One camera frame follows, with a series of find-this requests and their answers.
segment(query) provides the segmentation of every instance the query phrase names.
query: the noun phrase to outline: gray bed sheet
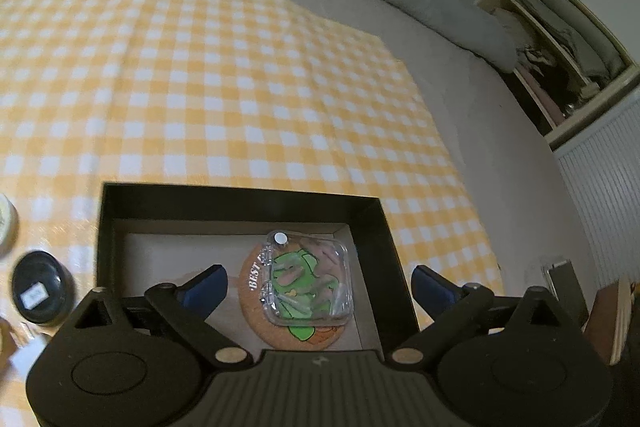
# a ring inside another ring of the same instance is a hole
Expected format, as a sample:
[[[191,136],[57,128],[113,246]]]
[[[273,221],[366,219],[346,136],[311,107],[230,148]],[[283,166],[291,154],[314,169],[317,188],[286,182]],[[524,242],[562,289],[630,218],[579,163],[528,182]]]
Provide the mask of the gray bed sheet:
[[[407,66],[460,171],[498,259],[505,291],[544,284],[571,259],[589,305],[595,269],[549,147],[484,60],[381,0],[292,0],[377,35]]]

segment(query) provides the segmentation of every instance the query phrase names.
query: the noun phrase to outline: gingham fabric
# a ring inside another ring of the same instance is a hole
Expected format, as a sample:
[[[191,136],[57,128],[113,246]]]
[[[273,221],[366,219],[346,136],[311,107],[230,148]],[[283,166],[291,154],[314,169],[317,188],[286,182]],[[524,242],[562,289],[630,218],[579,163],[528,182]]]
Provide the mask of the gingham fabric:
[[[381,198],[404,272],[500,292],[486,234],[404,65],[379,38],[288,0],[0,0],[0,266],[43,248],[94,285],[105,180]],[[418,309],[421,325],[427,323]],[[35,425],[24,384],[6,425]]]

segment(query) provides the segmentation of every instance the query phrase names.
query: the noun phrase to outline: label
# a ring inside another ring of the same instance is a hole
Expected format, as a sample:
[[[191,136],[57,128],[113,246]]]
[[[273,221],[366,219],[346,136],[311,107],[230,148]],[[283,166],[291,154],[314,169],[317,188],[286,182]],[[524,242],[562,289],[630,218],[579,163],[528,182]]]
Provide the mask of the label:
[[[258,275],[260,275],[260,266],[254,263],[249,270],[249,288],[251,291],[258,289]]]
[[[47,289],[41,282],[36,282],[27,291],[21,293],[20,300],[27,310],[33,310],[38,304],[44,302],[49,297]]]

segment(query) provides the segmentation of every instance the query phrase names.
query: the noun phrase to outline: cork coaster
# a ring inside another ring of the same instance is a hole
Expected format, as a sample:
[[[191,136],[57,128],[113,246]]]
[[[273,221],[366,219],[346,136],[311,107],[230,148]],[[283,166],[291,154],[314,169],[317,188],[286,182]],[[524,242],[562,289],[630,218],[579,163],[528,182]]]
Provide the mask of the cork coaster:
[[[271,324],[264,315],[260,302],[262,264],[258,260],[261,245],[255,247],[246,258],[238,277],[238,295],[242,315],[252,330],[275,349],[291,351],[320,351],[333,344],[344,331],[344,326],[324,328],[287,328]],[[288,251],[297,251],[300,245],[287,245]]]

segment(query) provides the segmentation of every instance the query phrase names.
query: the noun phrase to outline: clear plastic container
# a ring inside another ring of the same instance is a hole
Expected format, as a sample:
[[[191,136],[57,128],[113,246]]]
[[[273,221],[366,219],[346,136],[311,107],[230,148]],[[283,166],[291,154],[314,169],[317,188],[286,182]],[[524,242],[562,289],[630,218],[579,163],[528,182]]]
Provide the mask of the clear plastic container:
[[[274,230],[260,259],[261,300],[277,326],[340,326],[353,314],[347,249],[336,239]]]

